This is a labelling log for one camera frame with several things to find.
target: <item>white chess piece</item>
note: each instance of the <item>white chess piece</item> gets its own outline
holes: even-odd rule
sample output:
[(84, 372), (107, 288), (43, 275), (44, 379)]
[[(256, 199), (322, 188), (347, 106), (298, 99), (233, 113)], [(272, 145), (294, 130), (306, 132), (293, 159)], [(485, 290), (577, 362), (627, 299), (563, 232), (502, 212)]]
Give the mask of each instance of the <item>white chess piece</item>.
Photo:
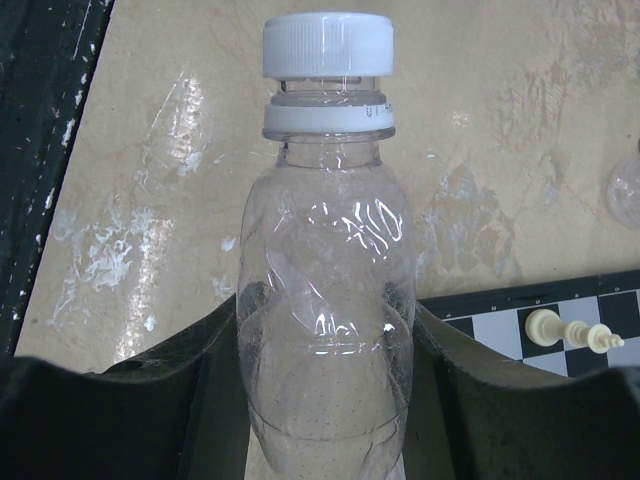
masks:
[(527, 317), (525, 331), (529, 339), (541, 347), (549, 347), (558, 340), (565, 340), (574, 347), (589, 347), (595, 353), (624, 346), (620, 335), (611, 333), (606, 325), (600, 323), (589, 327), (580, 320), (562, 323), (556, 312), (546, 309), (536, 310)]

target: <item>beige tabletop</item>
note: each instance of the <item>beige tabletop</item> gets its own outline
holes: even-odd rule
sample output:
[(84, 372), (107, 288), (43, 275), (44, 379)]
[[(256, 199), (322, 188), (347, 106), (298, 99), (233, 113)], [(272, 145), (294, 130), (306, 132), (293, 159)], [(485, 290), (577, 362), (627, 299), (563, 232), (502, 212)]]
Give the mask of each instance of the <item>beige tabletop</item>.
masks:
[(278, 147), (262, 26), (335, 8), (395, 23), (381, 148), (419, 296), (640, 266), (640, 231), (603, 197), (638, 154), (637, 0), (117, 0), (20, 355), (102, 371), (234, 292), (244, 202)]

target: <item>white bottle cap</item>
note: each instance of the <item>white bottle cap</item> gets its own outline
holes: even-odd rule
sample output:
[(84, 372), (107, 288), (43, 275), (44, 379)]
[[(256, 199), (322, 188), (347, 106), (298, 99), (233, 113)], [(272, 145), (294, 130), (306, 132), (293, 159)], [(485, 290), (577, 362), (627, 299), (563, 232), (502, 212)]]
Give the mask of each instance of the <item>white bottle cap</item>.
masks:
[(276, 80), (393, 73), (393, 25), (381, 15), (313, 12), (264, 27), (263, 74)]

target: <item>chessboard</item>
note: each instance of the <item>chessboard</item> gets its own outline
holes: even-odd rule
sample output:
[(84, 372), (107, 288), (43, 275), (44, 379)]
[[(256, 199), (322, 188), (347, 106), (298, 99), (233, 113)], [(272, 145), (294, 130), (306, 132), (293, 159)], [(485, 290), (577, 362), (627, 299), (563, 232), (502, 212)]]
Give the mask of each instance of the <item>chessboard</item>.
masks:
[[(424, 300), (439, 318), (485, 346), (536, 368), (581, 377), (604, 368), (640, 366), (640, 271)], [(603, 323), (625, 345), (596, 354), (563, 340), (550, 347), (525, 333), (530, 313), (545, 308), (564, 323)]]

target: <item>transparent round object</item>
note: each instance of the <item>transparent round object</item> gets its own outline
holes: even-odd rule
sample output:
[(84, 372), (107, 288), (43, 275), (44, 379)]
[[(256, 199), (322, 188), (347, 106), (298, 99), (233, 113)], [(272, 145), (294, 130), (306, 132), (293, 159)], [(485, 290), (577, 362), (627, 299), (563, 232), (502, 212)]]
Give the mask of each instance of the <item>transparent round object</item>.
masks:
[(611, 214), (629, 228), (640, 228), (640, 158), (619, 163), (606, 189)]
[(253, 429), (288, 479), (384, 480), (404, 441), (412, 216), (377, 143), (287, 143), (242, 225), (238, 343)]

